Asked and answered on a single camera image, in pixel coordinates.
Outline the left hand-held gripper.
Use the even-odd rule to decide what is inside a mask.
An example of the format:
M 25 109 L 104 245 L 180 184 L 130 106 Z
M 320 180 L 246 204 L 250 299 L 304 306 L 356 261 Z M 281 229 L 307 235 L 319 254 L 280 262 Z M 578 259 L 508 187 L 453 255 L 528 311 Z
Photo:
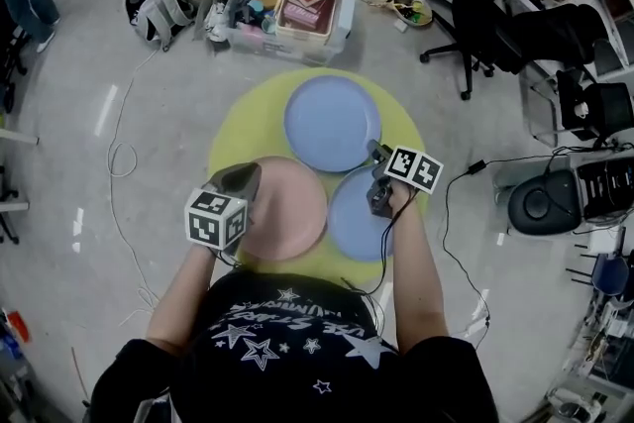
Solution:
M 184 207 L 187 240 L 214 255 L 234 257 L 252 223 L 261 177 L 257 162 L 243 162 L 216 171 L 194 188 Z

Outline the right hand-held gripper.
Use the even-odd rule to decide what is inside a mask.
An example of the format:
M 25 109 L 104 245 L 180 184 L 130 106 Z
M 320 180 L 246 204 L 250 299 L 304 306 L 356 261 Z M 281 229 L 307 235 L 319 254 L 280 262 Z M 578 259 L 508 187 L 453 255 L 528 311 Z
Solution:
M 367 201 L 371 214 L 378 217 L 392 216 L 389 205 L 392 180 L 432 194 L 444 169 L 440 161 L 412 148 L 397 146 L 393 150 L 387 144 L 369 140 L 368 151 L 373 163 L 373 181 L 367 192 Z

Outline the blue big plate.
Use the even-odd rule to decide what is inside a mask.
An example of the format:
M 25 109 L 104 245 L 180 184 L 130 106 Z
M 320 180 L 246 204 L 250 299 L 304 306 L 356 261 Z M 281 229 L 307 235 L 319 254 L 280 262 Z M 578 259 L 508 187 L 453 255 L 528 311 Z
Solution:
M 348 258 L 364 263 L 381 260 L 381 237 L 391 218 L 373 215 L 367 193 L 374 182 L 372 167 L 361 166 L 335 189 L 328 211 L 328 231 Z
M 381 119 L 370 94 L 352 79 L 319 75 L 301 83 L 283 118 L 293 154 L 325 172 L 345 172 L 369 157 L 369 142 L 381 137 Z

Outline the pink big plate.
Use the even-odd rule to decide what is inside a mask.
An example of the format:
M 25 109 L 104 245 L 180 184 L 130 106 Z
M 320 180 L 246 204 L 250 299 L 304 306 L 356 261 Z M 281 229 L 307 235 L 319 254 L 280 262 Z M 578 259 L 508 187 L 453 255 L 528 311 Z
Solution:
M 256 162 L 261 181 L 241 248 L 269 262 L 301 256 L 320 240 L 326 227 L 324 186 L 312 169 L 295 159 L 268 156 Z

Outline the person's left forearm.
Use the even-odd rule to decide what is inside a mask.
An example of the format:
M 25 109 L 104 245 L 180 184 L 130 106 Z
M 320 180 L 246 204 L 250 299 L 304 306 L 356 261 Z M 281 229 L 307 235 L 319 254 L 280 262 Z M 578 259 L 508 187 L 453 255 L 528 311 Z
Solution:
M 209 289 L 216 257 L 194 244 L 156 306 L 146 340 L 174 356 L 185 349 L 200 305 Z

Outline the person's right forearm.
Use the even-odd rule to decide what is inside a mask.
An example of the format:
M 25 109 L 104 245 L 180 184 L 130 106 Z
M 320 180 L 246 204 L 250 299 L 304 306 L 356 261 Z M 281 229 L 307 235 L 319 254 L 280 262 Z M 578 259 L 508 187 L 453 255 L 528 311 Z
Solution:
M 420 342 L 446 336 L 441 280 L 422 215 L 405 184 L 393 180 L 392 257 L 396 340 L 402 354 Z

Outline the round table with green cloth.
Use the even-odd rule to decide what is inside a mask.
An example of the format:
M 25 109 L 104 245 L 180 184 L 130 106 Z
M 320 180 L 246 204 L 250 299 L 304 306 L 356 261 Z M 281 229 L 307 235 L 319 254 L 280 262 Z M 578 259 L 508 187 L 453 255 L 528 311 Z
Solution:
M 266 156 L 292 158 L 283 129 L 283 113 L 291 93 L 305 80 L 318 76 L 345 76 L 372 97 L 381 117 L 381 140 L 394 147 L 423 151 L 418 129 L 406 109 L 386 90 L 369 79 L 328 67 L 304 68 L 277 74 L 242 95 L 229 109 L 208 156 L 208 173 Z M 250 256 L 243 250 L 238 261 L 258 271 L 315 276 L 342 285 L 362 287 L 378 280 L 381 262 L 364 263 L 346 257 L 328 234 L 307 253 L 283 262 Z

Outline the clear plastic storage bin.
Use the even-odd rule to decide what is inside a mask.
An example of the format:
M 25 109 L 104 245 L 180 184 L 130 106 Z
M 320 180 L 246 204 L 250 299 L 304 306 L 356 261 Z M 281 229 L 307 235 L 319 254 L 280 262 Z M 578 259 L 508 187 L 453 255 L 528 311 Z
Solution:
M 332 33 L 324 45 L 302 42 L 291 38 L 279 37 L 275 29 L 271 34 L 262 28 L 251 25 L 241 27 L 236 16 L 242 12 L 246 0 L 228 0 L 225 14 L 228 27 L 225 34 L 232 50 L 242 53 L 256 53 L 290 61 L 300 61 L 310 65 L 328 65 L 340 54 L 351 33 L 356 0 L 337 0 Z

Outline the beige plastic bin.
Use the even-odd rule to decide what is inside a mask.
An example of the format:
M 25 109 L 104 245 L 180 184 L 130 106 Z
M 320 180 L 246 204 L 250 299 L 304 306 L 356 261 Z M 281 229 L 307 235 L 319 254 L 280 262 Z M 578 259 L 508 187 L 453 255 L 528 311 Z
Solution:
M 275 33 L 324 46 L 332 33 L 337 0 L 322 0 L 316 9 L 298 0 L 279 0 L 275 8 Z

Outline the round tray with yellow toys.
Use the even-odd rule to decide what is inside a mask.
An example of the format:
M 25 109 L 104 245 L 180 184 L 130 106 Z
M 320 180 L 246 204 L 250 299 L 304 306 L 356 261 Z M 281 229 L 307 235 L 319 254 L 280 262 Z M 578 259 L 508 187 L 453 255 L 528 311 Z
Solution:
M 420 0 L 413 0 L 410 4 L 393 3 L 392 9 L 398 19 L 410 27 L 424 27 L 433 21 L 432 9 Z

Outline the black office chair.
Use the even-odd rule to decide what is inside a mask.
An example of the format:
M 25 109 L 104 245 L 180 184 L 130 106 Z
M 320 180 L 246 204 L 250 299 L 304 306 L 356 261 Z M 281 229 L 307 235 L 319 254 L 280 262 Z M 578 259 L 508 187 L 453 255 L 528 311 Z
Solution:
M 473 72 L 482 69 L 491 77 L 498 68 L 514 75 L 536 60 L 550 60 L 584 70 L 594 62 L 595 44 L 608 34 L 596 9 L 581 4 L 509 14 L 497 0 L 452 0 L 453 21 L 438 14 L 433 19 L 450 35 L 450 45 L 429 49 L 419 56 L 427 63 L 434 54 L 462 56 L 466 89 L 473 93 Z

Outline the grey and black machine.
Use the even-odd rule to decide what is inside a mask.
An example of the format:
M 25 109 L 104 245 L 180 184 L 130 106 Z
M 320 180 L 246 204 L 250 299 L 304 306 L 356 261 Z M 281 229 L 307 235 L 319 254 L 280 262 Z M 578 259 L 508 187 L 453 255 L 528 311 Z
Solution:
M 513 188 L 507 211 L 512 228 L 527 236 L 617 223 L 634 213 L 634 157 L 547 168 Z

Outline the person's black star-print shirt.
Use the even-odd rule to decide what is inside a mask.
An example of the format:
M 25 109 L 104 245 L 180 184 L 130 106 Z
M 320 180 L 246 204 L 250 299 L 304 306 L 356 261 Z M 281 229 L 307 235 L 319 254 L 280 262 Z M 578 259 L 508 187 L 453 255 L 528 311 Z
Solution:
M 128 342 L 96 383 L 91 423 L 133 423 L 168 395 L 181 423 L 498 423 L 475 348 L 451 337 L 398 352 L 334 283 L 237 270 L 208 290 L 181 356 Z

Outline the white power strip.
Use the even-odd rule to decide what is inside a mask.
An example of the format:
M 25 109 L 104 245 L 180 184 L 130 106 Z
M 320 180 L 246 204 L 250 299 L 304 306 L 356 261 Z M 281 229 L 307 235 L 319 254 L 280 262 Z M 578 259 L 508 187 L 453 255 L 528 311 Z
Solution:
M 466 338 L 476 334 L 477 332 L 479 332 L 480 330 L 488 326 L 490 317 L 489 317 L 488 307 L 485 301 L 481 300 L 478 303 L 472 317 L 473 317 L 472 322 L 469 324 L 469 326 L 467 327 L 465 331 Z

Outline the black tripod stand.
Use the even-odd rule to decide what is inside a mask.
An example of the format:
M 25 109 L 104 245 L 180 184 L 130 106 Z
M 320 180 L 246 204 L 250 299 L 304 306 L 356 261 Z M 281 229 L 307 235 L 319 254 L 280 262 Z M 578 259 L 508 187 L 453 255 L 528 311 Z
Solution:
M 19 197 L 19 192 L 16 189 L 11 189 L 3 183 L 4 173 L 5 167 L 0 165 L 0 203 L 7 202 L 10 198 Z M 5 239 L 8 239 L 14 245 L 19 244 L 19 238 L 10 231 L 2 212 L 0 212 L 0 228 L 2 229 L 0 233 L 0 244 L 2 244 Z

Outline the grey backpack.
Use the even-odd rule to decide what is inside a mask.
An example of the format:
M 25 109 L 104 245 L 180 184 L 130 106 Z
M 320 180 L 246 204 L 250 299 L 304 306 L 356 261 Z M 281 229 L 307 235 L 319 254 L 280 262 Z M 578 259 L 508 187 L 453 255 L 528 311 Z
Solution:
M 147 44 L 168 51 L 175 35 L 194 22 L 196 9 L 188 0 L 145 0 L 135 31 Z

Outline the white workbench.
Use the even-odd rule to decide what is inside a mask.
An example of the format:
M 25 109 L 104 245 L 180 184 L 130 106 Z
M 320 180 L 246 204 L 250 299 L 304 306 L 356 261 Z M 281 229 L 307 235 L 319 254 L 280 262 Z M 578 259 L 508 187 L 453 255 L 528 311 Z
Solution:
M 33 146 L 36 146 L 40 141 L 40 138 L 37 136 L 26 135 L 4 128 L 0 128 L 0 139 L 25 143 Z M 0 202 L 0 213 L 27 211 L 29 208 L 30 203 L 28 201 Z

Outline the red orange tool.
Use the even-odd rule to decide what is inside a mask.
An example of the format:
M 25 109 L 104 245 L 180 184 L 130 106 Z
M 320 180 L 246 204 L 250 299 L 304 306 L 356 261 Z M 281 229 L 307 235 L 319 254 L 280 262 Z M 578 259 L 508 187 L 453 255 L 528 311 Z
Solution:
M 6 319 L 10 328 L 15 331 L 21 340 L 25 343 L 31 341 L 29 329 L 18 311 L 11 311 L 6 315 Z

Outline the black mesh visitor chair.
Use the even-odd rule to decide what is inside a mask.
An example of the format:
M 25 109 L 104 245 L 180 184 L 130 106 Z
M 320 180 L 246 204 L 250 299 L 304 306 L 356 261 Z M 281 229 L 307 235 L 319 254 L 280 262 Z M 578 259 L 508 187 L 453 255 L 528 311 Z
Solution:
M 601 147 L 619 132 L 634 128 L 634 102 L 623 82 L 599 82 L 584 65 L 556 71 L 528 85 L 528 101 L 535 97 L 546 102 L 552 129 L 537 132 L 528 126 L 533 139 L 555 149 L 559 138 L 572 134 L 582 142 Z M 582 119 L 575 106 L 585 102 L 588 115 Z

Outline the blue seat black stool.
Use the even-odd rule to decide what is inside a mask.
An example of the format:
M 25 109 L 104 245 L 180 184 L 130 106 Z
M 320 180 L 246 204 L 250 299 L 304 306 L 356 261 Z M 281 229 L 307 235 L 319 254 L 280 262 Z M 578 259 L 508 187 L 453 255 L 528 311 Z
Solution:
M 594 290 L 610 297 L 621 297 L 627 292 L 630 278 L 634 276 L 634 264 L 623 254 L 622 242 L 610 252 L 580 254 L 581 258 L 594 260 L 591 272 L 566 268 L 571 281 L 592 286 Z

